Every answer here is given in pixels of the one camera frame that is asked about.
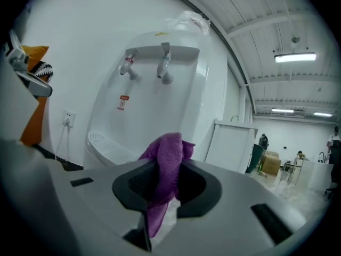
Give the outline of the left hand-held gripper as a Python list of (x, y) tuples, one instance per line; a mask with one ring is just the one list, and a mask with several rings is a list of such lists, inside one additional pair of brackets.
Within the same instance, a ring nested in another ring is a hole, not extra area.
[(0, 140), (19, 141), (36, 108), (38, 97), (52, 87), (28, 71), (29, 56), (13, 30), (0, 48)]

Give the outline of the white wall socket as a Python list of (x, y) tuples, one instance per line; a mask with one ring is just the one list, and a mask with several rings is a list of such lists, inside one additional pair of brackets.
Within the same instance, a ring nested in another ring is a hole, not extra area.
[(67, 126), (69, 128), (73, 128), (76, 114), (74, 112), (68, 111), (66, 109), (63, 110), (62, 114), (62, 125)]

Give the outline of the purple cloth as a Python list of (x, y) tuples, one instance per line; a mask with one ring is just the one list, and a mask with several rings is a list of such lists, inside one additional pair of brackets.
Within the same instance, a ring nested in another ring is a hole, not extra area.
[(184, 141), (181, 133), (166, 133), (151, 144), (139, 159), (157, 162), (158, 184), (147, 207), (148, 234), (153, 238), (158, 233), (170, 201), (178, 198), (177, 181), (182, 161), (190, 160), (194, 143)]

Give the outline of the black white striped pillow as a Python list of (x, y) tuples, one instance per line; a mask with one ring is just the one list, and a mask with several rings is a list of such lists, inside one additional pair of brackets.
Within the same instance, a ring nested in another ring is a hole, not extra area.
[(49, 83), (52, 79), (54, 72), (50, 64), (40, 61), (32, 70), (31, 73), (41, 80)]

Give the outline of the clear water jug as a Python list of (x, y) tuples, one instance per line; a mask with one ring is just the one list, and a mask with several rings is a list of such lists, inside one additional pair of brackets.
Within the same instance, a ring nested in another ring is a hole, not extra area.
[(210, 33), (210, 20), (193, 11), (183, 11), (178, 17), (166, 20), (166, 29), (185, 30), (208, 36)]

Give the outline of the white water dispenser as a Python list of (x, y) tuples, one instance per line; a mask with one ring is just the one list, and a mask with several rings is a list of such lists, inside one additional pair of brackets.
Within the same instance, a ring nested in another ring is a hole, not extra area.
[(130, 40), (106, 75), (87, 127), (84, 168), (137, 160), (156, 138), (179, 132), (206, 159), (224, 114), (228, 62), (216, 33), (153, 31)]

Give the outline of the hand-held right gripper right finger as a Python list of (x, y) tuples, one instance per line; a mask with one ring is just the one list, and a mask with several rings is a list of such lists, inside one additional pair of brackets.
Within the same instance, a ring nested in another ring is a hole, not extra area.
[(216, 176), (190, 162), (182, 162), (177, 181), (177, 218), (196, 218), (208, 213), (220, 200), (222, 185)]

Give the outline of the orange sofa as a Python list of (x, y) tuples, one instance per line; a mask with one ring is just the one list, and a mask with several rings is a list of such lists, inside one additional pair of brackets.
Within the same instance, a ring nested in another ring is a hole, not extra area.
[[(42, 61), (43, 56), (48, 51), (48, 46), (22, 46), (24, 52), (29, 56), (28, 71)], [(38, 97), (39, 104), (31, 116), (23, 134), (21, 142), (27, 146), (39, 144), (42, 140), (42, 123), (47, 97)]]

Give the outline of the dark green bin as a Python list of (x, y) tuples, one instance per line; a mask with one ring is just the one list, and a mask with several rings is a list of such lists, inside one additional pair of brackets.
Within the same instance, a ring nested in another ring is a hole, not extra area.
[(256, 168), (258, 162), (261, 160), (263, 151), (264, 151), (264, 149), (262, 146), (254, 144), (252, 155), (251, 155), (251, 160), (250, 160), (249, 165), (246, 169), (246, 173), (252, 173), (252, 171)]

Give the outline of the white counter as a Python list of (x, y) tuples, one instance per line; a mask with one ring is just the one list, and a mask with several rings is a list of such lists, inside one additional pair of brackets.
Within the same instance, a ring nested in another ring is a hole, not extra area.
[(303, 161), (297, 185), (303, 189), (310, 189), (316, 192), (324, 192), (331, 184), (331, 171), (333, 165)]

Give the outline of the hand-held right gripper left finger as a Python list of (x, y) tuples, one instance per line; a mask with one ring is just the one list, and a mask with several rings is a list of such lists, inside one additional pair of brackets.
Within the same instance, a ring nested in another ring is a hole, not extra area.
[(112, 191), (123, 207), (141, 214), (137, 226), (127, 232), (123, 239), (145, 251), (152, 250), (147, 212), (157, 185), (158, 168), (152, 160), (146, 160), (144, 164), (118, 176), (112, 184)]

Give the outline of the white vanity cabinet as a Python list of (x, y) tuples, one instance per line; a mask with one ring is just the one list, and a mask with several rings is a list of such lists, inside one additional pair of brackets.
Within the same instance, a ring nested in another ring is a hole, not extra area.
[(216, 120), (205, 162), (244, 174), (257, 132), (255, 124)]

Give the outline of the brown cardboard box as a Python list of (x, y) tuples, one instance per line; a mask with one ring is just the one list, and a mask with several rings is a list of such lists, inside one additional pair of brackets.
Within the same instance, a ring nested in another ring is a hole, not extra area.
[(266, 151), (262, 163), (262, 171), (267, 174), (277, 175), (280, 170), (281, 159), (279, 154), (272, 151)]

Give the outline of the wooden chair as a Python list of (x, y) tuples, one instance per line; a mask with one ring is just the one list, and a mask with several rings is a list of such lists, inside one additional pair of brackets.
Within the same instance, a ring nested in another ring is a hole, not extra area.
[(299, 178), (299, 175), (302, 170), (303, 161), (304, 161), (305, 155), (299, 151), (296, 154), (296, 157), (293, 161), (287, 161), (283, 167), (283, 170), (288, 172), (288, 183), (289, 184), (296, 184)]

